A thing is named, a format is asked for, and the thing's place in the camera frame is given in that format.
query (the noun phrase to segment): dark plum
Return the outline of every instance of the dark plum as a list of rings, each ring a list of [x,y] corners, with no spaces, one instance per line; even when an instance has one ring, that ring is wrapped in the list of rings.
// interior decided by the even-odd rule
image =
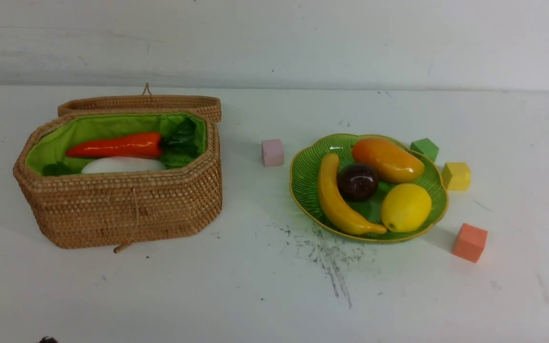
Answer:
[[[378,189],[378,175],[363,163],[347,165],[338,173],[336,181],[340,195],[348,202],[364,202]]]

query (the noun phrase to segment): white egg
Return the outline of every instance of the white egg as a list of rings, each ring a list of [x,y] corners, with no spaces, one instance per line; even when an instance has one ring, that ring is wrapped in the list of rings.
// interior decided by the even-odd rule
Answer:
[[[82,169],[82,174],[156,172],[165,169],[166,166],[156,159],[115,157],[98,159],[88,163]]]

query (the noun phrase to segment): wicker basket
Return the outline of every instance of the wicker basket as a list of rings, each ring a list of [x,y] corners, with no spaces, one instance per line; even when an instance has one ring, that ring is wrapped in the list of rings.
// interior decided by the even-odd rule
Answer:
[[[147,113],[130,110],[126,113]],[[14,177],[41,232],[61,248],[120,245],[194,235],[222,210],[222,163],[218,129],[204,114],[207,148],[189,165],[164,171],[41,176],[24,163],[46,134],[75,118],[100,111],[74,111],[40,126],[22,149]],[[151,109],[150,113],[171,113]]]
[[[72,100],[59,106],[59,117],[85,110],[91,110],[93,114],[113,114],[121,113],[120,109],[176,109],[194,111],[214,123],[222,121],[222,102],[218,98],[202,95],[152,95],[148,84],[143,89],[143,93],[146,92],[148,95],[101,96]]]

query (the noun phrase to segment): leaf-shaped plate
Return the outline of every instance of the leaf-shaped plate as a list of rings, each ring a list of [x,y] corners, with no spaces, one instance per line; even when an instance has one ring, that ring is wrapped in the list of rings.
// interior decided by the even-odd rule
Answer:
[[[413,183],[420,185],[427,190],[432,201],[432,208],[427,220],[414,232],[387,232],[386,234],[365,234],[362,236],[353,236],[341,232],[336,228],[323,214],[317,197],[316,180],[321,166],[323,156],[329,152],[336,152],[340,156],[340,169],[353,163],[351,148],[363,138],[380,137],[388,139],[401,148],[410,152],[425,165],[425,172]],[[383,135],[352,135],[352,134],[333,134],[319,139],[316,143],[300,151],[292,160],[290,167],[289,189],[292,198],[298,204],[299,208],[306,213],[321,227],[329,232],[357,241],[372,243],[399,243],[409,241],[429,231],[434,224],[440,221],[448,209],[448,193],[442,182],[442,175],[437,167],[428,158],[418,152],[410,150],[407,146],[399,143],[395,139]],[[378,185],[377,193],[367,202],[348,202],[355,211],[366,217],[371,222],[381,223],[381,202],[388,191],[395,184],[381,181]]]

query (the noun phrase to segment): lemon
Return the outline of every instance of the lemon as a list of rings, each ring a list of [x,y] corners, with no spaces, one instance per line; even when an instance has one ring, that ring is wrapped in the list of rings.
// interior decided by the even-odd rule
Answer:
[[[431,212],[431,197],[415,184],[396,185],[383,200],[381,219],[390,232],[413,232]]]

